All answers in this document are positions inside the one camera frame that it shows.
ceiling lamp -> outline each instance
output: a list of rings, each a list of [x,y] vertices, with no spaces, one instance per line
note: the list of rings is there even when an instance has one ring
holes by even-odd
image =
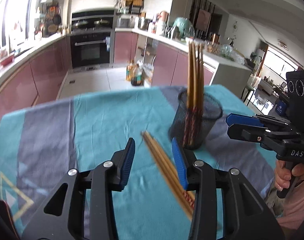
[[[283,41],[281,41],[281,40],[277,40],[277,41],[279,42],[278,45],[279,45],[280,47],[282,47],[283,49],[288,50],[287,45],[286,45]]]

white countertop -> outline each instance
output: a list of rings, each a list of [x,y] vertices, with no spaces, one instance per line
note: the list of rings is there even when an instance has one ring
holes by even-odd
[[[53,34],[48,38],[42,38],[41,41],[35,41],[31,44],[32,47],[25,53],[21,54],[19,57],[16,57],[12,63],[5,67],[0,68],[0,86],[7,80],[9,76],[12,75],[20,66],[22,66],[25,62],[27,62],[30,58],[38,54],[44,48],[50,46],[56,41],[63,39],[65,36],[59,33]]]
[[[154,33],[148,33],[147,31],[143,31],[143,30],[140,30],[140,29],[115,28],[115,31],[116,32],[133,32],[133,33],[137,33],[137,34],[140,34],[140,35],[144,35],[144,36],[147,36],[147,37],[152,38],[154,40],[163,42],[163,43],[165,43],[169,46],[172,46],[176,49],[179,49],[183,52],[188,53],[188,45],[185,41],[171,40],[171,39],[168,39],[166,37],[156,35]],[[206,52],[206,51],[203,51],[203,62],[206,65],[213,68],[213,69],[216,69],[219,65],[228,65],[228,66],[236,67],[236,68],[249,69],[248,67],[246,67],[242,64],[233,62],[233,61],[228,60],[224,57],[219,57],[217,55],[214,55],[214,54]]]

black mesh cup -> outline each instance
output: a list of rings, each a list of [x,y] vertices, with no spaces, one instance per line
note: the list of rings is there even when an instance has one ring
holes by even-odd
[[[204,93],[202,114],[186,108],[186,90],[179,94],[178,100],[179,106],[169,129],[170,140],[176,137],[178,143],[185,149],[198,149],[215,121],[222,117],[222,107],[216,99],[206,93]]]

oven handle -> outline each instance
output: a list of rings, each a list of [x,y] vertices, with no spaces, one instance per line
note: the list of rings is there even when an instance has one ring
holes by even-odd
[[[74,43],[74,46],[82,46],[82,45],[88,45],[88,44],[100,44],[100,43],[106,43],[106,40],[103,41],[86,41],[86,42],[79,42]]]

pink shirt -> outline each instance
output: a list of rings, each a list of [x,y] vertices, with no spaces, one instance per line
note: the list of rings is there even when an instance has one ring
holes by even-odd
[[[281,227],[298,229],[304,220],[304,181],[285,199],[283,216],[277,218]]]

